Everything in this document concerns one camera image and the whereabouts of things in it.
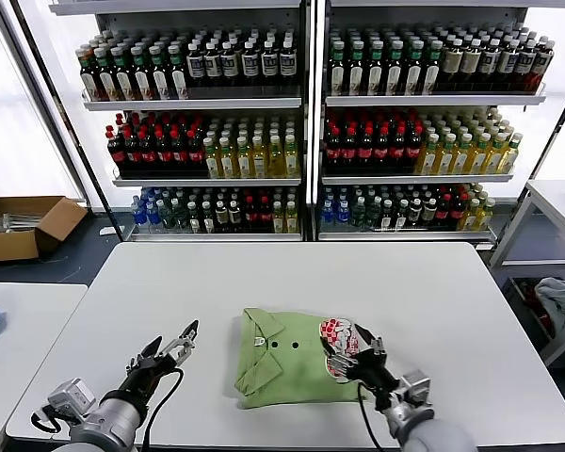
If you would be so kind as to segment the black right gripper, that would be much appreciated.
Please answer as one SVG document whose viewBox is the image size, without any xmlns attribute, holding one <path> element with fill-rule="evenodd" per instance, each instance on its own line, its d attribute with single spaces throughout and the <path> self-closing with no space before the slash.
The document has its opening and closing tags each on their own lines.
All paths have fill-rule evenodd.
<svg viewBox="0 0 565 452">
<path fill-rule="evenodd" d="M 376 400 L 388 401 L 391 393 L 399 387 L 396 379 L 386 368 L 387 352 L 382 338 L 355 324 L 357 333 L 368 345 L 368 349 L 352 357 L 338 353 L 328 342 L 322 342 L 326 366 L 336 379 L 356 380 L 370 391 Z"/>
</svg>

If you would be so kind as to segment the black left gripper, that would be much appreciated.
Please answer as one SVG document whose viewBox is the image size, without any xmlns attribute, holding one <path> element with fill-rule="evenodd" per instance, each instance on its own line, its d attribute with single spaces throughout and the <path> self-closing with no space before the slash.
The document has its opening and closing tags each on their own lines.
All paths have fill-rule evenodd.
<svg viewBox="0 0 565 452">
<path fill-rule="evenodd" d="M 159 335 L 130 359 L 126 378 L 120 391 L 134 397 L 142 404 L 152 398 L 159 381 L 173 371 L 177 364 L 183 364 L 195 348 L 199 320 L 192 321 L 183 332 L 157 354 L 162 342 Z"/>
</svg>

